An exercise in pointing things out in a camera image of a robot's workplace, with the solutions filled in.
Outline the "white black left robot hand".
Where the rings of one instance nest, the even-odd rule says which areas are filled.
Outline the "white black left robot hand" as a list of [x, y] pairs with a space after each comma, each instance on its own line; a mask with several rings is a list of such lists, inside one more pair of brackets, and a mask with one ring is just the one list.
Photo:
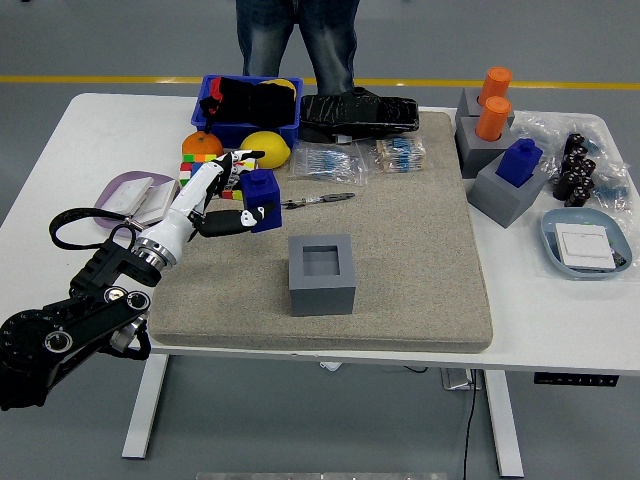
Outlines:
[[204, 237], [235, 235], [261, 223], [275, 209], [273, 202], [245, 210], [206, 213], [205, 209], [213, 196], [226, 186], [235, 161], [259, 159], [264, 155], [259, 150], [238, 150], [205, 163], [172, 202], [165, 218], [141, 232], [133, 252], [161, 270], [178, 263], [184, 246], [196, 234]]

